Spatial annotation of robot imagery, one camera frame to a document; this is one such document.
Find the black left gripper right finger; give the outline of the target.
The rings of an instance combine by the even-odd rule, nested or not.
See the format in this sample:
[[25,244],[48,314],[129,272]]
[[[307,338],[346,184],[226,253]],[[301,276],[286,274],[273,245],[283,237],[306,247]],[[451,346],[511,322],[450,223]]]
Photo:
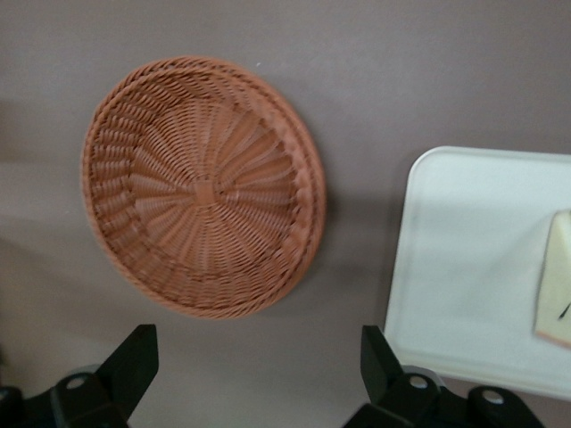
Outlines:
[[463,398],[432,371],[401,366],[380,328],[361,330],[360,373],[369,402],[347,427],[542,427],[512,391],[482,385]]

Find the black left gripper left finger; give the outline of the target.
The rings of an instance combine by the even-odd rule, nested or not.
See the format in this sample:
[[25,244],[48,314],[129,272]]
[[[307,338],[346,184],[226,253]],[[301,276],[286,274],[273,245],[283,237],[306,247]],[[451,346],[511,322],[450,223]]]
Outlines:
[[1,388],[3,427],[127,427],[159,369],[157,329],[139,325],[96,370],[76,371],[24,398]]

